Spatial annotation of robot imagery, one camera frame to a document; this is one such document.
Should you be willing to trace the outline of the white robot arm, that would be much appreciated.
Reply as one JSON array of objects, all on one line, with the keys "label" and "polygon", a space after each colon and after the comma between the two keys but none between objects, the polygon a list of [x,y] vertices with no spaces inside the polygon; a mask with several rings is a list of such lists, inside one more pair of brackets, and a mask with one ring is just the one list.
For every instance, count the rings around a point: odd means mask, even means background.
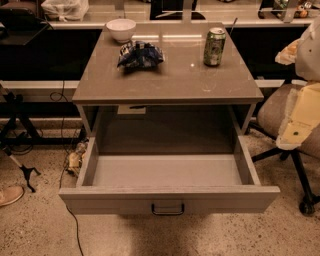
[{"label": "white robot arm", "polygon": [[301,37],[279,52],[275,61],[295,64],[295,71],[307,84],[289,96],[285,119],[276,145],[280,149],[299,147],[320,123],[320,17],[316,17]]}]

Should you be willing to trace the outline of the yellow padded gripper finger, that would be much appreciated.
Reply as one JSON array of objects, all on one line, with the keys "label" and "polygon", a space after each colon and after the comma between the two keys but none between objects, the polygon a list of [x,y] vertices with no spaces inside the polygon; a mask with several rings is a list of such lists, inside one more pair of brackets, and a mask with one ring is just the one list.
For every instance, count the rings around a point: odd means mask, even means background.
[{"label": "yellow padded gripper finger", "polygon": [[276,145],[283,150],[299,147],[320,124],[320,83],[308,82],[289,91],[285,117],[281,122]]}]

